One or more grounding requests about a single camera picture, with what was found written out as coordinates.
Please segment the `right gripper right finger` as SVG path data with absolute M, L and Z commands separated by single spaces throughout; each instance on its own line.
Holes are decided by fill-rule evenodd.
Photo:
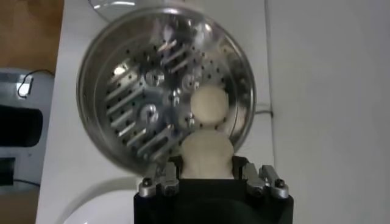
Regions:
M 245 180 L 247 191 L 253 196 L 289 197 L 288 185 L 279 177 L 272 165 L 262 165 L 257 169 L 247 158 L 234 156 L 233 176 L 236 180 Z

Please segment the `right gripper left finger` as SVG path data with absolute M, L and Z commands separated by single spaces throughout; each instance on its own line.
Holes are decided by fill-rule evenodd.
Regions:
M 177 194 L 182 166 L 181 156 L 172 156 L 165 164 L 152 163 L 138 185 L 140 197 L 154 197 L 157 194 L 171 197 Z

